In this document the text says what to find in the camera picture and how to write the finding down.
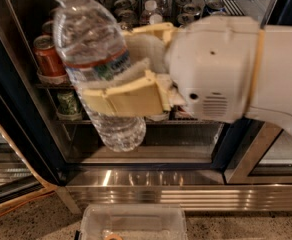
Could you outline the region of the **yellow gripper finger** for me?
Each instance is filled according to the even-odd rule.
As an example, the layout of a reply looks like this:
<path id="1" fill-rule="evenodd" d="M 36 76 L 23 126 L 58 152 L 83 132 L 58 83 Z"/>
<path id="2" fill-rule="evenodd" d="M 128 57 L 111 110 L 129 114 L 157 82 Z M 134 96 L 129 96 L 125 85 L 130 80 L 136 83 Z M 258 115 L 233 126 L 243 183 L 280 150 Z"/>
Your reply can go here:
<path id="1" fill-rule="evenodd" d="M 149 60 L 149 69 L 156 73 L 167 73 L 165 54 L 178 32 L 172 23 L 158 23 L 123 31 L 131 63 Z"/>
<path id="2" fill-rule="evenodd" d="M 173 106 L 186 104 L 168 74 L 150 70 L 145 70 L 143 77 L 118 87 L 86 89 L 82 97 L 91 110 L 116 117 L 158 115 Z"/>

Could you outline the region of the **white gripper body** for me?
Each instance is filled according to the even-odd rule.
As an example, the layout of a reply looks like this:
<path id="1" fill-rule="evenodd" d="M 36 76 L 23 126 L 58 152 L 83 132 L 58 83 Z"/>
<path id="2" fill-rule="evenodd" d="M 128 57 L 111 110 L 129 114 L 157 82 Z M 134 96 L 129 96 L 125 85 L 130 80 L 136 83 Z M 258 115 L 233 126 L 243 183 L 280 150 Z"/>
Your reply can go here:
<path id="1" fill-rule="evenodd" d="M 243 116 L 259 30 L 250 17 L 209 16 L 176 32 L 165 62 L 184 111 L 226 123 Z"/>

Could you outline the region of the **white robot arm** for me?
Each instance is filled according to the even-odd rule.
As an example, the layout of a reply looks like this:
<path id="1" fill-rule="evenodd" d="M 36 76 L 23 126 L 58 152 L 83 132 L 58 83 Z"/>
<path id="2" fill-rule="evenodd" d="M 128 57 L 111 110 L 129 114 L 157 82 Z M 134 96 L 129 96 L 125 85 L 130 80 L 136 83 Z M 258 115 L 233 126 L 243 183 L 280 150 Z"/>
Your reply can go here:
<path id="1" fill-rule="evenodd" d="M 273 123 L 292 136 L 292 27 L 250 17 L 210 16 L 126 34 L 140 62 L 137 80 L 86 88 L 87 105 L 109 116 L 156 115 L 180 105 L 192 117 Z"/>

